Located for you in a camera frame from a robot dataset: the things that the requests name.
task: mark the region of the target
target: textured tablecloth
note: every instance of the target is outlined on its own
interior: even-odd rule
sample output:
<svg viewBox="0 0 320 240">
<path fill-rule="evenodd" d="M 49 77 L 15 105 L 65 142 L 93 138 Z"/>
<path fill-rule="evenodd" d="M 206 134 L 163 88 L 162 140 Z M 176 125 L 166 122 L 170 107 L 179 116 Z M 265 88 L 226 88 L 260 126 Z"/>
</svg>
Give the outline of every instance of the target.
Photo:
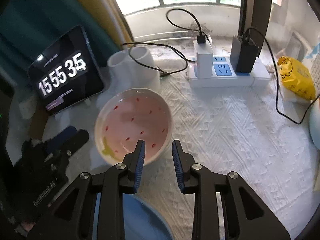
<svg viewBox="0 0 320 240">
<path fill-rule="evenodd" d="M 168 70 L 184 64 L 157 62 Z M 172 140 L 179 139 L 185 152 L 213 172 L 237 171 L 294 239 L 320 202 L 319 194 L 313 192 L 318 154 L 308 120 L 298 126 L 276 112 L 275 84 L 272 80 L 266 88 L 191 89 L 181 72 L 161 80 L 161 95 L 173 115 Z M 114 95 L 114 86 L 93 97 L 89 105 L 80 103 L 48 120 L 44 139 L 68 125 L 90 134 L 89 142 L 70 159 L 70 181 L 82 171 L 96 174 L 107 168 L 94 145 L 93 128 L 99 110 Z M 296 120 L 304 112 L 303 107 L 283 106 L 281 101 L 279 108 Z M 178 189 L 171 147 L 144 168 L 138 195 L 164 216 L 175 239 L 191 239 L 194 197 Z M 222 219 L 220 231 L 223 238 Z"/>
</svg>

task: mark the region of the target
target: white cup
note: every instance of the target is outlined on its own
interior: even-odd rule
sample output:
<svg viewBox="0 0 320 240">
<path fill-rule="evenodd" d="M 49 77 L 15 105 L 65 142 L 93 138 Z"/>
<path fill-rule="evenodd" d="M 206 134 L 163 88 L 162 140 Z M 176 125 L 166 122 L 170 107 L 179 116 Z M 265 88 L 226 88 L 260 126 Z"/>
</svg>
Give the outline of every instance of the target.
<svg viewBox="0 0 320 240">
<path fill-rule="evenodd" d="M 155 92 L 160 90 L 160 72 L 136 63 L 128 54 L 129 50 L 119 51 L 108 60 L 108 66 L 117 81 L 117 91 L 131 88 L 148 88 Z M 145 46 L 136 46 L 131 56 L 145 65 L 156 67 L 153 57 Z"/>
</svg>

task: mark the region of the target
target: blue plate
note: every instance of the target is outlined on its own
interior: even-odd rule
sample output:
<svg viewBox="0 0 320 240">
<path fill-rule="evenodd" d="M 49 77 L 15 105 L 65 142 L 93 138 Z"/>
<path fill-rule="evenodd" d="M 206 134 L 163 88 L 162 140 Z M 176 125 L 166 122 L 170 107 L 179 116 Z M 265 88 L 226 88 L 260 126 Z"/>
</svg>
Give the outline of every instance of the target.
<svg viewBox="0 0 320 240">
<path fill-rule="evenodd" d="M 92 240 L 97 240 L 101 193 L 98 193 Z M 164 218 L 135 195 L 123 194 L 125 240 L 173 240 Z"/>
</svg>

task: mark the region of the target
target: light blue round object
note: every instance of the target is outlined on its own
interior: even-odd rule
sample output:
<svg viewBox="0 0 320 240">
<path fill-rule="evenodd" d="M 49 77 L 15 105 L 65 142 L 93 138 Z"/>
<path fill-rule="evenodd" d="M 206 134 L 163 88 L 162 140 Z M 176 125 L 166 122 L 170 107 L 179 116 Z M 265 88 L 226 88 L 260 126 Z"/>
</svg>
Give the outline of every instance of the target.
<svg viewBox="0 0 320 240">
<path fill-rule="evenodd" d="M 97 239 L 101 193 L 98 193 L 92 240 Z M 151 206 L 135 195 L 123 194 L 125 240 L 173 240 L 169 225 Z"/>
<path fill-rule="evenodd" d="M 320 108 L 319 99 L 314 103 L 310 112 L 309 130 L 314 145 L 320 149 Z"/>
</svg>

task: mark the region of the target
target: black charger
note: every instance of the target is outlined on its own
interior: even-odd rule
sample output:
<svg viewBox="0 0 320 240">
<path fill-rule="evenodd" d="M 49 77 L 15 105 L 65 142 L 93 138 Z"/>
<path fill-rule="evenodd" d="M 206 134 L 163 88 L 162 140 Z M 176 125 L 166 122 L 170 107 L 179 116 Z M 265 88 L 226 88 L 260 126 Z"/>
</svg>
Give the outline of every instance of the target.
<svg viewBox="0 0 320 240">
<path fill-rule="evenodd" d="M 250 73 L 258 54 L 258 46 L 250 38 L 249 32 L 234 36 L 230 63 L 236 73 Z"/>
</svg>

